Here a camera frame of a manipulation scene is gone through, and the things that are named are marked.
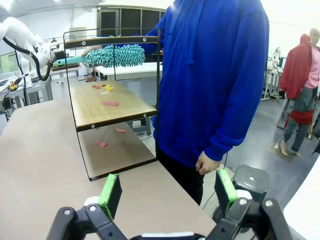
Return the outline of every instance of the person's left hand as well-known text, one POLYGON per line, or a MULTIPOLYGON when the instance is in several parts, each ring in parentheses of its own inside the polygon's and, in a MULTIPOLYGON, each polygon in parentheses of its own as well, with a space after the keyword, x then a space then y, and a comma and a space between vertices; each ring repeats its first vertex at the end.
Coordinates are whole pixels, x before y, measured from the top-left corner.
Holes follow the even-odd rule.
POLYGON ((200 175, 211 173, 214 170, 217 170, 219 167, 220 161, 212 160, 205 154, 205 151, 200 154, 198 161, 195 164, 195 169, 200 175))

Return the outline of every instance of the yellow paper scrap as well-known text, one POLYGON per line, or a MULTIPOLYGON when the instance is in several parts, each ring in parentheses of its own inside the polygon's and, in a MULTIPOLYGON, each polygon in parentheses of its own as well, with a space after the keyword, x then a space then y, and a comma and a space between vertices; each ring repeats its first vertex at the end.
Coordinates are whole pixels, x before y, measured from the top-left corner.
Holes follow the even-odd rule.
POLYGON ((111 87, 109 84, 107 84, 107 85, 105 86, 105 89, 106 89, 107 91, 111 92, 112 89, 114 89, 114 87, 111 87))

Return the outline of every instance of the mannequin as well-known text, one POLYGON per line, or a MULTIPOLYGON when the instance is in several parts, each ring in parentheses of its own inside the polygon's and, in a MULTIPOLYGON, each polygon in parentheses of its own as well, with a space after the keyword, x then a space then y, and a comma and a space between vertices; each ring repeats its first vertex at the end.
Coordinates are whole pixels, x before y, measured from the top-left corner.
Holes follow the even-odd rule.
POLYGON ((308 39, 304 34, 300 45, 289 52, 279 84, 279 87, 287 92, 288 99, 294 101, 293 111, 280 144, 281 152, 285 156, 288 155, 287 141, 297 125, 298 132, 291 149, 296 156, 300 156, 299 148, 313 120, 320 74, 320 48, 317 47, 320 31, 312 28, 308 39))

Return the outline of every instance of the screw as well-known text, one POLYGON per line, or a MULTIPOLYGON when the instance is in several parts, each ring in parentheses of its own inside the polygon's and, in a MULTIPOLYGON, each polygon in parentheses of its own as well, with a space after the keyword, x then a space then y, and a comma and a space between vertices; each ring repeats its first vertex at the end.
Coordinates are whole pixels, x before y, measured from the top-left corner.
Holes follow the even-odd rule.
POLYGON ((268 200, 268 201, 265 202, 265 205, 266 205, 267 207, 271 207, 271 206, 273 205, 273 202, 270 201, 270 200, 268 200))
POLYGON ((247 204, 247 200, 242 198, 242 199, 240 199, 239 203, 240 203, 240 205, 245 205, 245 204, 247 204))

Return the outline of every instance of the pink paper scrap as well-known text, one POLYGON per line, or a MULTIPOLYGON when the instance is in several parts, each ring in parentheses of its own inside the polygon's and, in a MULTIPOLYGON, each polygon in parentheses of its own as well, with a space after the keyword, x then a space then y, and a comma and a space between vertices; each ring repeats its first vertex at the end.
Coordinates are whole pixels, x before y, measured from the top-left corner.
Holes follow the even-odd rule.
POLYGON ((103 101, 102 103, 103 103, 103 105, 114 106, 114 107, 119 105, 119 103, 117 101, 103 101))
POLYGON ((100 148, 104 148, 105 146, 107 146, 107 144, 104 141, 96 141, 96 144, 100 147, 100 148))

